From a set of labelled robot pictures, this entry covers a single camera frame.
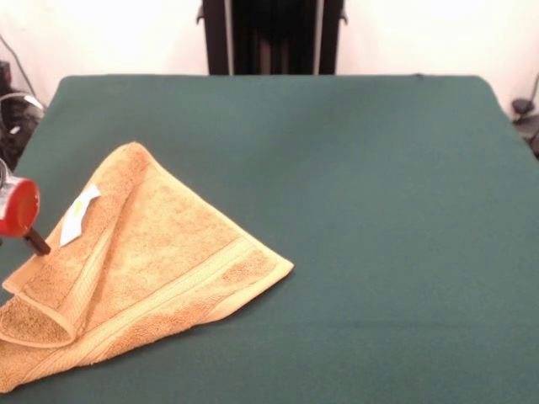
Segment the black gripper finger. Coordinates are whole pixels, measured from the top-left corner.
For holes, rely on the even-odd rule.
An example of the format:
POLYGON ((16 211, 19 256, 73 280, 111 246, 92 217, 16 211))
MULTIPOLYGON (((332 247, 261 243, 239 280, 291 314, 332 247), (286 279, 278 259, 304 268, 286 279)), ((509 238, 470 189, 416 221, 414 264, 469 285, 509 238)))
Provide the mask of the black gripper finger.
POLYGON ((24 236, 24 241, 36 256, 45 256, 51 252, 49 244, 33 227, 29 228, 24 236))

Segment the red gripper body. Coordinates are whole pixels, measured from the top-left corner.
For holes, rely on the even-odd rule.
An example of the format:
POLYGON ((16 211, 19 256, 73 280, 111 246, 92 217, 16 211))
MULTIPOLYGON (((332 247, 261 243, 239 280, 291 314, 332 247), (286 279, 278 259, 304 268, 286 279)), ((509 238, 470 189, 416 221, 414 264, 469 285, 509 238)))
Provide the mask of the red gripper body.
POLYGON ((40 210, 40 190, 28 178, 9 177, 1 187, 1 235, 24 237, 40 210))

